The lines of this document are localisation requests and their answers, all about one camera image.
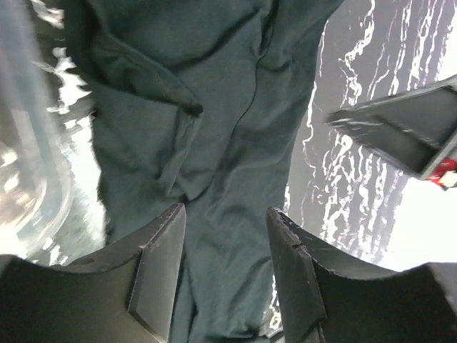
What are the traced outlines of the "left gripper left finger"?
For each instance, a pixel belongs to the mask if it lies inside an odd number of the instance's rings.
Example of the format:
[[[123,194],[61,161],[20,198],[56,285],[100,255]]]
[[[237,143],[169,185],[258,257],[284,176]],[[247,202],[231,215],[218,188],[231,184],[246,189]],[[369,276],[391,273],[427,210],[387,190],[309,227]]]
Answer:
[[[65,267],[2,256],[1,340],[167,342],[185,228],[176,204]]]

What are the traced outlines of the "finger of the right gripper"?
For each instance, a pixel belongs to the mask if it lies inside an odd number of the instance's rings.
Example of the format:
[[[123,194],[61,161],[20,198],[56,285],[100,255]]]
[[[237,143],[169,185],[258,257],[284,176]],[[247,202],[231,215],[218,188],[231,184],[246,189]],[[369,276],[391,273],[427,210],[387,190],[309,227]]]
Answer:
[[[456,160],[456,77],[330,113],[326,123],[420,180]]]

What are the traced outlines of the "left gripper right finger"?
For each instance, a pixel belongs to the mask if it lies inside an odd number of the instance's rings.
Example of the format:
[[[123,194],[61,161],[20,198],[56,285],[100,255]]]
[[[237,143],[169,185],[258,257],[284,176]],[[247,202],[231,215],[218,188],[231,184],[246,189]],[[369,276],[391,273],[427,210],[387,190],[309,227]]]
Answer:
[[[456,265],[395,272],[270,208],[266,225],[287,342],[454,342]]]

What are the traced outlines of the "black t shirt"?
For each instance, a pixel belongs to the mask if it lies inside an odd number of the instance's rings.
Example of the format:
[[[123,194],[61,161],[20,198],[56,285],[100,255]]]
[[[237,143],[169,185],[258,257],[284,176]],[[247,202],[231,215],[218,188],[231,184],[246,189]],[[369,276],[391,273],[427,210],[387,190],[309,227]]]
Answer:
[[[266,342],[265,224],[338,1],[63,1],[94,100],[99,197],[115,242],[175,203],[186,237],[172,342]]]

